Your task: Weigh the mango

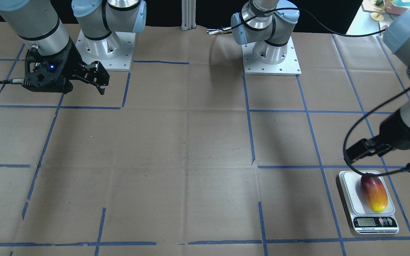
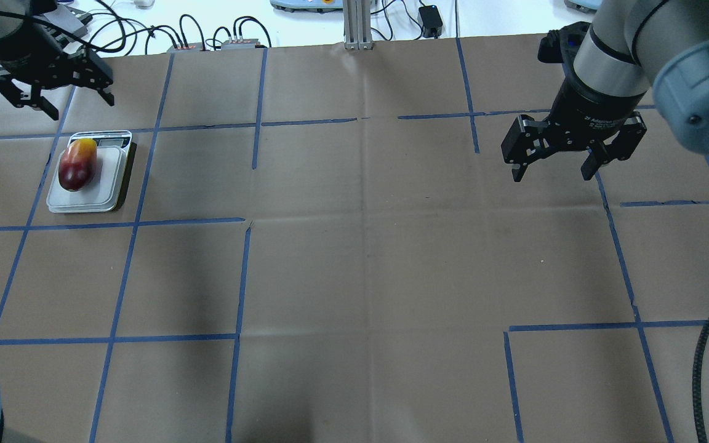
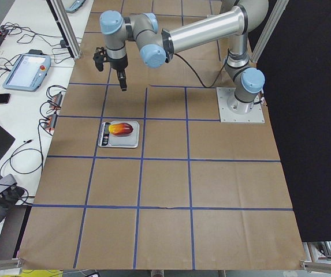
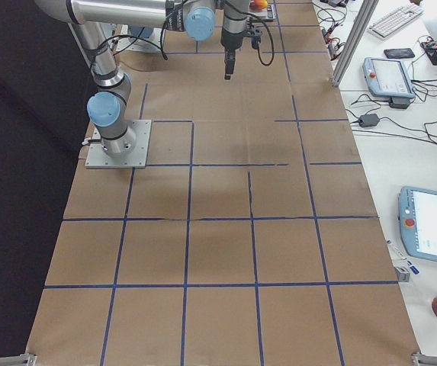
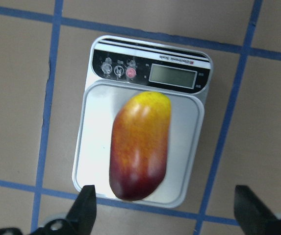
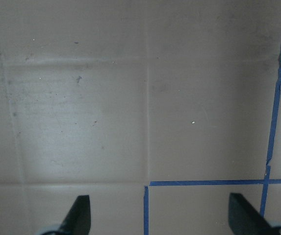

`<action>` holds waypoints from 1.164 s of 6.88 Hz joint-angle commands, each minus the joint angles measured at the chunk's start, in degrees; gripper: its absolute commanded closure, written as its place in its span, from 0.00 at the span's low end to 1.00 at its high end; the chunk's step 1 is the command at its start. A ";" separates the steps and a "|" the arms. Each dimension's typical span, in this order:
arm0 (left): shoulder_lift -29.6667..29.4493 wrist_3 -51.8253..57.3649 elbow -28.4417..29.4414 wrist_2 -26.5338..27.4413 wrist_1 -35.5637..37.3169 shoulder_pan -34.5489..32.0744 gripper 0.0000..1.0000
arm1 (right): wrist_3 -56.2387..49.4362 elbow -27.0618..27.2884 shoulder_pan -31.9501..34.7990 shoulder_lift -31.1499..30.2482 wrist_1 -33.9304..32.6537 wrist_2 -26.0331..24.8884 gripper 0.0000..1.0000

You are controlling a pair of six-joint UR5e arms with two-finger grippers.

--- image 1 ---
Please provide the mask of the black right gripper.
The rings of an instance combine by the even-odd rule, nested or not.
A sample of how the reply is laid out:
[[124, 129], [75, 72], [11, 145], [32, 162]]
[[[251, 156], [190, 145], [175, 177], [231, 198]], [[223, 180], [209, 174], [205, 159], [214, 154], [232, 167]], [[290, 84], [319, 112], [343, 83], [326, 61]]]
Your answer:
[[33, 45], [25, 56], [25, 75], [22, 86], [31, 92], [67, 94], [73, 90], [70, 80], [94, 86], [104, 95], [110, 75], [100, 61], [85, 65], [71, 39], [58, 53], [43, 56], [40, 47]]

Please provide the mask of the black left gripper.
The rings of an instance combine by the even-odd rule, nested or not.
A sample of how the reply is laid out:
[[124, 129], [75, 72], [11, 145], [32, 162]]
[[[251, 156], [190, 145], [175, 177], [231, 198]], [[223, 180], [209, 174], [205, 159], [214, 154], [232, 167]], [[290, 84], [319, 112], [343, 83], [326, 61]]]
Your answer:
[[395, 111], [379, 125], [379, 142], [393, 149], [410, 149], [410, 127], [402, 120], [400, 110]]

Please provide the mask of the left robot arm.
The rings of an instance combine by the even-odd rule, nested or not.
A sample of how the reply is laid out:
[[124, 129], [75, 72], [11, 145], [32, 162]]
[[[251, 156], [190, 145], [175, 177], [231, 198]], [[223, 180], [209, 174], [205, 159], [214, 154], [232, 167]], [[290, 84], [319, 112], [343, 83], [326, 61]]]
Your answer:
[[[232, 16], [229, 31], [239, 45], [255, 43], [262, 63], [279, 64], [281, 51], [286, 50], [300, 14], [305, 12], [288, 0], [250, 0]], [[383, 42], [406, 65], [410, 80], [410, 9], [383, 30]], [[377, 136], [344, 147], [343, 156], [347, 162], [355, 162], [394, 149], [410, 149], [410, 100], [380, 124]]]

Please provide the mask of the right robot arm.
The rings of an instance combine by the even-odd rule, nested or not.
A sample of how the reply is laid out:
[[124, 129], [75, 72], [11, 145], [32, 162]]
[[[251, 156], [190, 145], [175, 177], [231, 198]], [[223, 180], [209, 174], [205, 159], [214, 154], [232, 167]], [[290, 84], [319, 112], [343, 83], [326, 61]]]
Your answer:
[[27, 47], [25, 75], [6, 80], [31, 92], [67, 94], [72, 80], [90, 84], [103, 95], [108, 65], [127, 52], [119, 33], [141, 33], [146, 24], [144, 0], [73, 0], [73, 14], [92, 58], [86, 63], [49, 0], [0, 0], [0, 15]]

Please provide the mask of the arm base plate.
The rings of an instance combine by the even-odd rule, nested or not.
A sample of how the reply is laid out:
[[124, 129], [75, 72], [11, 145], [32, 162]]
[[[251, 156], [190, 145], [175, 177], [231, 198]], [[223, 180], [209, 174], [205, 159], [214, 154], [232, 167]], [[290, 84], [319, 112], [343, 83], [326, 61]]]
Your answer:
[[242, 45], [246, 75], [299, 76], [302, 74], [292, 37], [286, 45], [274, 47], [266, 42]]
[[107, 38], [92, 40], [80, 31], [75, 43], [86, 64], [99, 61], [107, 71], [130, 71], [136, 33], [112, 32]]

